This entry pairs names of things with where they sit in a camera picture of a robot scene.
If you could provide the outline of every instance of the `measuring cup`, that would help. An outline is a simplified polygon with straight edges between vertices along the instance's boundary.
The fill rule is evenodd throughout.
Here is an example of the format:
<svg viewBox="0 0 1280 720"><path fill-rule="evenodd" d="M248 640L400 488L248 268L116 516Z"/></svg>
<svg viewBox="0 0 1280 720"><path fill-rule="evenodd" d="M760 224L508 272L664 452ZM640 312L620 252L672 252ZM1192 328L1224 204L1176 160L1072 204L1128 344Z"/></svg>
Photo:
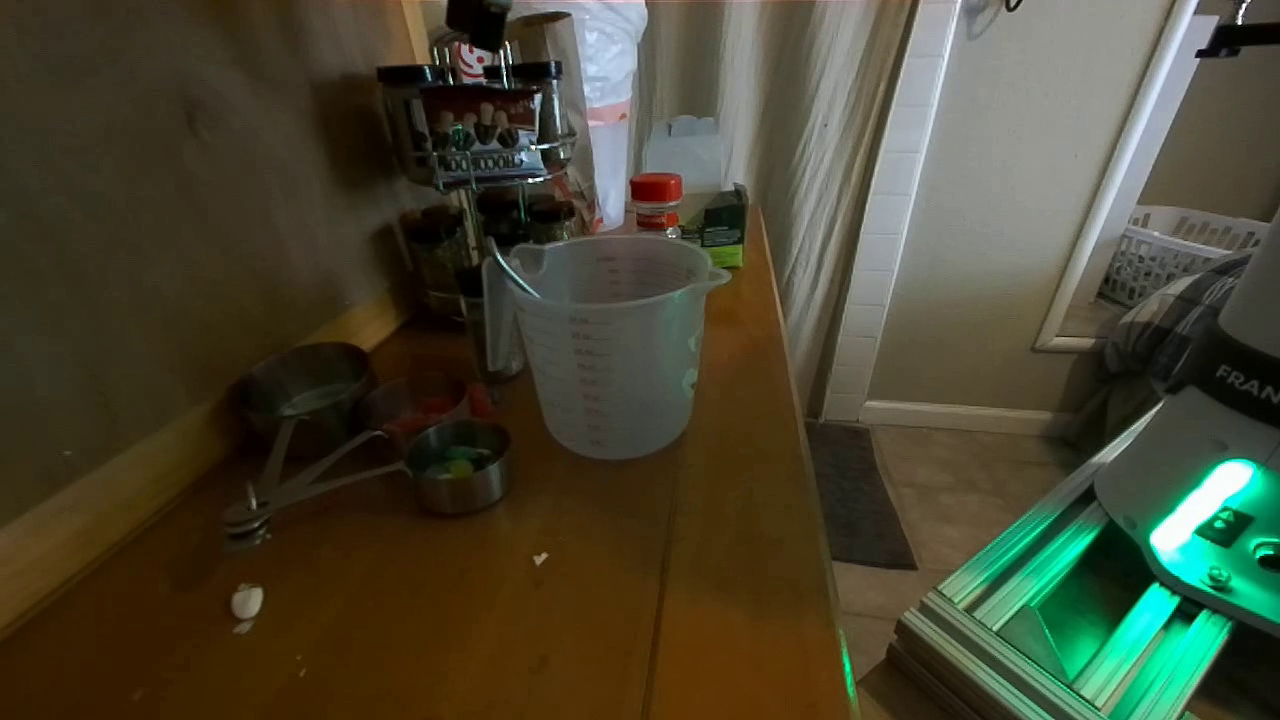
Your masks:
<svg viewBox="0 0 1280 720"><path fill-rule="evenodd" d="M664 236L516 244L512 292L540 416L592 460L668 448L692 416L704 296L728 280L704 248Z"/></svg>

